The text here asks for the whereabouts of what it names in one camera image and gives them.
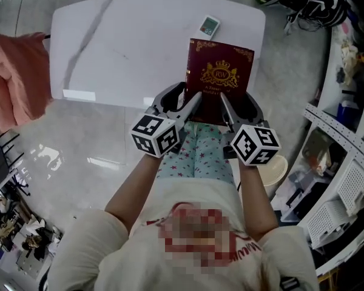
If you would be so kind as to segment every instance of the white t-shirt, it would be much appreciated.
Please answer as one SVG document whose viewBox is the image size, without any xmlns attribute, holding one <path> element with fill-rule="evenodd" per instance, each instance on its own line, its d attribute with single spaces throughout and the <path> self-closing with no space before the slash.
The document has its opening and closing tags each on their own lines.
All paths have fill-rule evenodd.
<svg viewBox="0 0 364 291">
<path fill-rule="evenodd" d="M 176 268 L 158 239 L 158 225 L 174 204 L 200 203 L 229 218 L 236 252 L 215 273 Z M 301 228 L 280 227 L 258 243 L 244 228 L 234 186 L 214 179 L 155 181 L 129 235 L 124 225 L 102 210 L 88 210 L 63 237 L 49 272 L 49 290 L 260 290 L 263 265 L 270 290 L 281 277 L 296 277 L 302 289 L 319 290 L 314 263 Z"/>
</svg>

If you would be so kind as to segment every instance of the marble pattern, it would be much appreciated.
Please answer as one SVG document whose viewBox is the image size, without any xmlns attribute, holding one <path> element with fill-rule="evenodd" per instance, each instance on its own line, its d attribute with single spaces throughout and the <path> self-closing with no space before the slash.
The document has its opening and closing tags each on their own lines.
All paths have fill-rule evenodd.
<svg viewBox="0 0 364 291">
<path fill-rule="evenodd" d="M 0 0 L 0 32 L 14 35 L 17 23 L 17 35 L 48 33 L 54 10 L 79 1 L 23 0 L 20 6 L 21 0 Z M 231 1 L 259 7 L 255 0 Z M 295 27 L 285 36 L 287 10 L 262 10 L 266 30 L 254 97 L 291 164 L 303 142 L 302 111 L 323 76 L 328 34 Z M 16 149 L 25 152 L 19 170 L 30 184 L 30 207 L 63 230 L 83 209 L 103 208 L 142 154 L 128 136 L 140 111 L 59 100 L 44 117 L 21 127 Z"/>
</svg>

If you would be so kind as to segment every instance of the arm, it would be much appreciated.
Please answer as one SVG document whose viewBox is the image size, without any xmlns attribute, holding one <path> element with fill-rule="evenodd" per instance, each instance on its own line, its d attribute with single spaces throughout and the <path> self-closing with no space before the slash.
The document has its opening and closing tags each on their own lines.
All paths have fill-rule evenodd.
<svg viewBox="0 0 364 291">
<path fill-rule="evenodd" d="M 278 227 L 257 167 L 238 162 L 245 227 L 248 235 L 259 241 L 266 233 Z"/>
<path fill-rule="evenodd" d="M 130 232 L 150 193 L 162 158 L 144 155 L 105 207 Z"/>
</svg>

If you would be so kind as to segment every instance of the star print pants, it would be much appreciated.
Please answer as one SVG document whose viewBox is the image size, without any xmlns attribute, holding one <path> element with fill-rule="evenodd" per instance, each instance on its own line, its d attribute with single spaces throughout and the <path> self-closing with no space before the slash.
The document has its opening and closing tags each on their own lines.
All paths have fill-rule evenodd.
<svg viewBox="0 0 364 291">
<path fill-rule="evenodd" d="M 222 134 L 217 126 L 187 122 L 184 129 L 187 136 L 179 154 L 169 152 L 164 156 L 157 178 L 210 178 L 234 185 L 231 165 L 223 159 Z"/>
</svg>

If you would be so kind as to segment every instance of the white basket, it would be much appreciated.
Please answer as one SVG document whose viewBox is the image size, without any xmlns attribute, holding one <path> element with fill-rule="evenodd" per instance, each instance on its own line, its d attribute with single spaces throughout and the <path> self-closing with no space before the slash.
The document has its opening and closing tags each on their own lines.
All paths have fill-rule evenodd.
<svg viewBox="0 0 364 291">
<path fill-rule="evenodd" d="M 362 208 L 364 197 L 364 170 L 353 160 L 339 184 L 339 196 L 349 216 L 355 215 Z"/>
<path fill-rule="evenodd" d="M 308 230 L 313 249 L 324 246 L 339 238 L 356 220 L 357 216 L 349 217 L 345 206 L 338 201 L 327 201 L 308 221 Z"/>
</svg>

